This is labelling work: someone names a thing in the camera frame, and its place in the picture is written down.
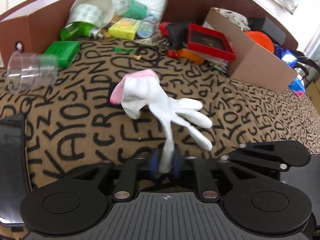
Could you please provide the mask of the white paper bowl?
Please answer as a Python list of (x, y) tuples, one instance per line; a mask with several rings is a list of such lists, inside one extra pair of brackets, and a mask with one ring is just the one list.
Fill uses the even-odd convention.
[(115, 8), (112, 0), (76, 0), (72, 4), (70, 11), (79, 4), (91, 4), (102, 9), (105, 13), (102, 27), (108, 25), (114, 16)]

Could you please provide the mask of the orange small box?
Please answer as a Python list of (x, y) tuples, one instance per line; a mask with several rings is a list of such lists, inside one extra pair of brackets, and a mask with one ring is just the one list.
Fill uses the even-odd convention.
[(199, 55), (194, 54), (193, 52), (183, 48), (177, 51), (179, 56), (190, 61), (195, 62), (196, 64), (203, 64), (205, 59), (200, 57)]

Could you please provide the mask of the red cherry charm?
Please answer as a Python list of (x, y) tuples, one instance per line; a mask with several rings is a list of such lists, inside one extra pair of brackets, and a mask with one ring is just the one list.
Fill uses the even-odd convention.
[(166, 55), (172, 59), (179, 59), (180, 55), (177, 51), (169, 49), (166, 51)]

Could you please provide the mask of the green glossy bottle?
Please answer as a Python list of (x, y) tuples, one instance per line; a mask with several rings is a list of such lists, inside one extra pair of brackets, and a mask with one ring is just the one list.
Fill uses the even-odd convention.
[(76, 41), (79, 38), (104, 38), (101, 29), (86, 22), (73, 22), (61, 29), (59, 34), (61, 41)]

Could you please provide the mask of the white pink glove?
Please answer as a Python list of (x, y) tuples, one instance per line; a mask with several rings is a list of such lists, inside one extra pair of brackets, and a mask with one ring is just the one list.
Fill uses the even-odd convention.
[(175, 150), (172, 123), (185, 127), (204, 151), (213, 148), (211, 141), (193, 126), (210, 129), (213, 125), (210, 118), (200, 113), (203, 104), (190, 98), (176, 100), (169, 97), (161, 87), (158, 75), (151, 69), (126, 74), (113, 90), (110, 103), (121, 105), (134, 120), (140, 118), (140, 110), (147, 106), (161, 123), (166, 137), (158, 166), (161, 173), (171, 170)]

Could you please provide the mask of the tan cardboard box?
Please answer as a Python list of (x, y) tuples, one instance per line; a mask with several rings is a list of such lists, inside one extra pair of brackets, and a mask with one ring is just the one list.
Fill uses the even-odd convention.
[(281, 93), (297, 77), (294, 69), (253, 41), (214, 8), (209, 10), (204, 22), (224, 33), (232, 43), (235, 60), (227, 67), (230, 78)]

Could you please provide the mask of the red shallow box lid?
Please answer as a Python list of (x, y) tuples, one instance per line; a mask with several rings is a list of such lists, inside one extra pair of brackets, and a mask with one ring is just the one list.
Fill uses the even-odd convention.
[(230, 62), (235, 60), (235, 53), (223, 33), (196, 24), (189, 24), (187, 49)]

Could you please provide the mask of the clear plastic cup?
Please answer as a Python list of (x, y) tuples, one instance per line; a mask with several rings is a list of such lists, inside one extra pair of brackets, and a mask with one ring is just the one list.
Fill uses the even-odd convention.
[(12, 94), (53, 85), (59, 70), (55, 55), (14, 52), (8, 62), (7, 84)]

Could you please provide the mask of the black pouch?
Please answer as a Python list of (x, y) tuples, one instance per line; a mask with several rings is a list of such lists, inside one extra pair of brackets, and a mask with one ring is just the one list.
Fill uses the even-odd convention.
[(188, 29), (190, 24), (193, 24), (193, 22), (169, 23), (166, 26), (169, 38), (176, 49), (182, 49), (188, 43)]

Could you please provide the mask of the brown cardboard storage box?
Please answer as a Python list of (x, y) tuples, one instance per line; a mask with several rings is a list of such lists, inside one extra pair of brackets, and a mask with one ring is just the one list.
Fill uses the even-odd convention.
[(42, 54), (59, 39), (76, 0), (27, 0), (1, 14), (1, 67), (15, 51)]

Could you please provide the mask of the green label plastic bottle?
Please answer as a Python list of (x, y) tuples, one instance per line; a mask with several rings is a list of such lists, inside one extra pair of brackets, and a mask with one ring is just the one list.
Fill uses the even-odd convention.
[(142, 20), (148, 15), (148, 7), (137, 0), (121, 0), (116, 9), (117, 14), (124, 18)]

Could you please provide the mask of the orange round basket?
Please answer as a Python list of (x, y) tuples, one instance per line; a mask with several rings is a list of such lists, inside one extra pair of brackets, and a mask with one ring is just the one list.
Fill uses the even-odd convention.
[(271, 52), (272, 54), (274, 53), (273, 42), (266, 34), (259, 31), (247, 31), (246, 35), (249, 36), (254, 42)]

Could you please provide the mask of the dark brown headboard panel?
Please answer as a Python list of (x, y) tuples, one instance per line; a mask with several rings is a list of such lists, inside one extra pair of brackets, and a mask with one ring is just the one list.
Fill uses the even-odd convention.
[(273, 17), (270, 12), (253, 0), (166, 0), (161, 21), (203, 23), (212, 7), (238, 12), (247, 18), (268, 18), (286, 34), (283, 45), (290, 50), (298, 48), (293, 32), (284, 27), (279, 22), (279, 18)]

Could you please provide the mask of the green small box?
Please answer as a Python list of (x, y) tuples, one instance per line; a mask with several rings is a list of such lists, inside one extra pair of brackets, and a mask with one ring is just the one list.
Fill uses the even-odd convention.
[(44, 54), (56, 56), (59, 68), (68, 68), (79, 51), (79, 41), (55, 41), (47, 48)]

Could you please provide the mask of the letter pattern brown blanket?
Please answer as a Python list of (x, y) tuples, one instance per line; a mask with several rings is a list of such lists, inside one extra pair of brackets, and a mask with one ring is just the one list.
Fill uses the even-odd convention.
[[(160, 155), (161, 123), (144, 108), (131, 119), (110, 103), (126, 74), (151, 69), (173, 99), (203, 104), (213, 148), (172, 124), (181, 155), (209, 160), (221, 195), (202, 202), (172, 182), (172, 170), (138, 182), (128, 202), (112, 199), (135, 157)], [(229, 79), (130, 41), (83, 40), (53, 85), (11, 94), (1, 71), (1, 239), (319, 239), (300, 189), (220, 157), (240, 144), (294, 140), (319, 155), (319, 114), (298, 98)]]

